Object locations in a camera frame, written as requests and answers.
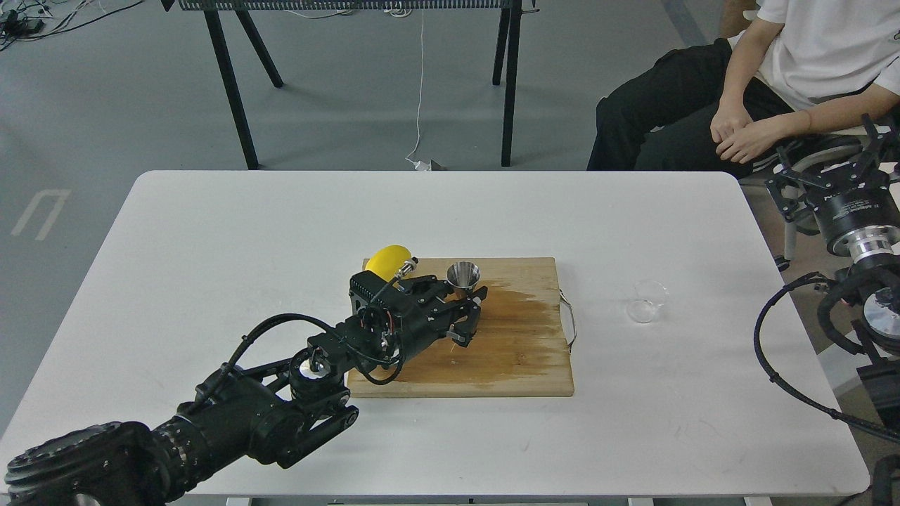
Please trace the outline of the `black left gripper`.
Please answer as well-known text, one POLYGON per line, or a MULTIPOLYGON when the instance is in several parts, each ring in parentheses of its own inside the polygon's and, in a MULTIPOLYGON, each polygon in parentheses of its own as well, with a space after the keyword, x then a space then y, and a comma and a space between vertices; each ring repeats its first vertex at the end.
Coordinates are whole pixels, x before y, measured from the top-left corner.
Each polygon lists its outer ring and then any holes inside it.
POLYGON ((348 320, 349 355, 356 366, 389 365, 394 350, 408 360, 438 339, 467 348, 477 333, 488 288, 481 279, 418 276, 388 286, 363 271, 349 282, 354 316, 348 320))

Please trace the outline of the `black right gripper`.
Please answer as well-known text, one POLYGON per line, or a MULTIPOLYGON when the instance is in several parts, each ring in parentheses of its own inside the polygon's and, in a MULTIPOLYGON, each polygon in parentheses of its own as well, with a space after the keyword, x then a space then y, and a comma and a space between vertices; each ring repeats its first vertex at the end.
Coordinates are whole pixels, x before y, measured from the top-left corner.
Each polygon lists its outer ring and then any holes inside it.
POLYGON ((801 137, 777 145, 765 164, 765 186, 786 224, 816 226, 826 250, 837 257, 892 255, 898 244, 898 207, 890 186, 897 169, 881 170, 898 151, 898 129, 891 117, 881 134, 868 113, 861 116, 866 141, 848 160, 848 176, 807 191, 806 170, 826 150, 824 137, 801 137))

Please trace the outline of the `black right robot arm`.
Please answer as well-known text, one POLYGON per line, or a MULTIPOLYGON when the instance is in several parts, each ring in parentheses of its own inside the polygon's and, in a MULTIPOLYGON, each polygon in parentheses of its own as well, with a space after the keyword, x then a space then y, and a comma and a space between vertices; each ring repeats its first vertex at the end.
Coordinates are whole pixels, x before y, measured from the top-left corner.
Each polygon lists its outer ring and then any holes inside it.
POLYGON ((782 286, 753 328, 753 349, 769 381, 791 397, 853 429, 898 442, 898 128, 893 118, 864 115, 861 128, 803 138, 778 148, 766 186, 788 228, 814 220, 830 255, 848 268, 833 278, 812 272, 782 286), (763 321, 785 295, 813 285, 823 293, 816 319, 824 336, 851 356, 880 416, 862 420, 823 406, 788 384, 761 346, 763 321))

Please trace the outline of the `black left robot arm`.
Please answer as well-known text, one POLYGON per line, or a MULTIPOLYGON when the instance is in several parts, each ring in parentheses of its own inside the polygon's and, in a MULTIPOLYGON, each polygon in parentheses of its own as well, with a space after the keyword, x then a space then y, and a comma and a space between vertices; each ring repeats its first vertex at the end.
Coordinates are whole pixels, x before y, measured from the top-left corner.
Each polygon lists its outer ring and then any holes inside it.
POLYGON ((356 422, 347 372, 384 385, 437 340, 465 348, 488 294, 482 286, 457 295, 434 275, 383 280, 357 273, 347 320, 331 326, 282 313, 262 321, 157 428, 97 424, 13 458, 4 477, 11 504, 165 505, 244 457, 292 467, 356 422), (292 358, 238 366, 258 337, 289 321, 306 321, 319 333, 292 358))

